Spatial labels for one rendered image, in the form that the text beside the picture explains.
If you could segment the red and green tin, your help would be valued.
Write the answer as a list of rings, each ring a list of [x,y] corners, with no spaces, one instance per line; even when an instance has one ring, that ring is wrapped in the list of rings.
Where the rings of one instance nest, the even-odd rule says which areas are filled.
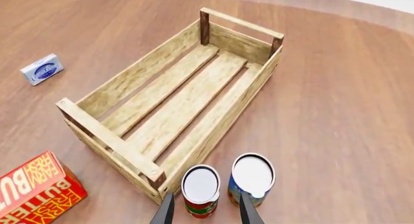
[[[220,197],[221,179],[207,164],[198,164],[186,171],[181,181],[181,192],[187,212],[198,219],[210,217]]]

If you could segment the wooden slat tray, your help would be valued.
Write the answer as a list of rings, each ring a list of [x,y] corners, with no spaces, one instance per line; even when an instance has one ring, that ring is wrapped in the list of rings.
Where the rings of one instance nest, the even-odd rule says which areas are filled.
[[[161,204],[272,76],[283,39],[202,8],[198,20],[108,82],[57,107],[84,144]]]

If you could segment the small grey-blue box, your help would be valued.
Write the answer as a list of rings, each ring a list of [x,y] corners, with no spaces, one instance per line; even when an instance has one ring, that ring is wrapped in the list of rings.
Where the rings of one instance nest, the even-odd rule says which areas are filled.
[[[19,72],[35,86],[64,70],[58,56],[49,54],[22,68]]]

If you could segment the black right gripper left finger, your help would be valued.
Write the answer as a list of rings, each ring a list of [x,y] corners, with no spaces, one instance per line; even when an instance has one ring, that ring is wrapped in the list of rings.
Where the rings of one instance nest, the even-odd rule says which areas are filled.
[[[175,209],[173,192],[168,192],[149,224],[172,224]]]

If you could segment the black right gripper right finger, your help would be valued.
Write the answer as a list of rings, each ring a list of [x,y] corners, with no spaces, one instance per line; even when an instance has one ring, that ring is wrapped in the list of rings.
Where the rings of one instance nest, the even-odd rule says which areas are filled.
[[[246,192],[242,192],[239,200],[242,224],[265,224]]]

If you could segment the red butter box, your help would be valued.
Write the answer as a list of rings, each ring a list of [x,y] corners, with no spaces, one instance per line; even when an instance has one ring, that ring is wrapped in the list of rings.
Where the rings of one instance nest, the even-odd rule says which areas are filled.
[[[0,224],[50,224],[87,197],[51,151],[0,177]]]

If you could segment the blue tin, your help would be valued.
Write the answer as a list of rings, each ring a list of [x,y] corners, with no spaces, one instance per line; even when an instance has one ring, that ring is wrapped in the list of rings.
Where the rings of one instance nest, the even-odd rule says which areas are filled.
[[[238,156],[230,171],[228,197],[234,206],[239,206],[241,194],[247,193],[255,207],[260,206],[274,186],[276,172],[270,161],[258,153],[243,153]]]

